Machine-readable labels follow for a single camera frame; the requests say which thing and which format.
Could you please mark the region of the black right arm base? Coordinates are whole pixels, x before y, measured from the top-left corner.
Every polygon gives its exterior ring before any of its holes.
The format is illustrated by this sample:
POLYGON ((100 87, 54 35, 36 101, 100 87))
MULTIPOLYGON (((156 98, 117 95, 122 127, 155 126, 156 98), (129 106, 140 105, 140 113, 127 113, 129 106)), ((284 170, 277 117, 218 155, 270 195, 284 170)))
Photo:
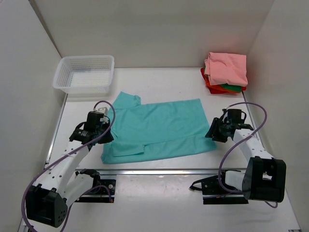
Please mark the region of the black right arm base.
POLYGON ((204 205, 236 205, 248 204, 243 195, 231 193, 223 189, 218 176, 211 176, 194 181, 189 187, 191 191, 201 191, 204 205))

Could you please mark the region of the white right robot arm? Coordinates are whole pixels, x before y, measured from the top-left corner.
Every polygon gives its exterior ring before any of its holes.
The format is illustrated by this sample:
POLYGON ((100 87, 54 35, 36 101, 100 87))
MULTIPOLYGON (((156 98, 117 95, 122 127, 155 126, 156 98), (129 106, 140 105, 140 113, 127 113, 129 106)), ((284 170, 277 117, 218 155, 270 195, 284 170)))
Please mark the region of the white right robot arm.
POLYGON ((228 138, 239 147, 247 160, 244 173, 223 170, 219 165, 216 187, 221 193, 242 194, 246 200, 281 203, 284 199, 286 163, 274 158, 255 137, 256 131, 246 124, 246 113, 240 109, 223 109, 213 119, 206 138, 225 143, 228 138))

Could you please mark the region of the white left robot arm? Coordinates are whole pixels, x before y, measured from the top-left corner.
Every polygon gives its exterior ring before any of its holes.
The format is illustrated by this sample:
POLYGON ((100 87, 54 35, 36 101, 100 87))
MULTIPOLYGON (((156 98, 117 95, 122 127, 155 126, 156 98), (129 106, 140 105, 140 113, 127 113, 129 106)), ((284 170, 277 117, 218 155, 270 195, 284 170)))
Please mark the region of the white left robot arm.
POLYGON ((100 174, 93 169, 77 171, 80 162, 96 144, 113 140, 112 119, 106 107, 90 111, 78 124, 61 157, 44 169, 26 190, 22 212, 25 218, 58 228, 65 225, 72 204, 86 194, 107 194, 100 174))

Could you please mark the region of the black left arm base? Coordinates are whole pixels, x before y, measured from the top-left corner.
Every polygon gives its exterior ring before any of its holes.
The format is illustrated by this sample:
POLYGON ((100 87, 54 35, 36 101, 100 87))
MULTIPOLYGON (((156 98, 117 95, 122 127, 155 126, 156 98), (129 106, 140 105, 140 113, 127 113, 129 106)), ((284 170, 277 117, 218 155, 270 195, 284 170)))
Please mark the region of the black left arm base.
POLYGON ((92 190, 82 195, 76 203, 114 203, 116 179, 103 179, 101 174, 93 169, 76 171, 75 176, 86 174, 93 178, 92 190))

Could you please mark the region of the teal t shirt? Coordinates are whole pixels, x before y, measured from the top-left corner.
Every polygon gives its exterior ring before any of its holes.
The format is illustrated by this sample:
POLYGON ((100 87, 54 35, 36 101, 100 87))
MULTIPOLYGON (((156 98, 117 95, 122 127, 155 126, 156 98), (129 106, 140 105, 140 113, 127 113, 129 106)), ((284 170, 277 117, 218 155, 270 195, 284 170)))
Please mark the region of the teal t shirt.
POLYGON ((142 104, 120 92, 108 113, 114 140, 104 144, 104 164, 153 161, 213 151, 210 126, 200 99, 142 104))

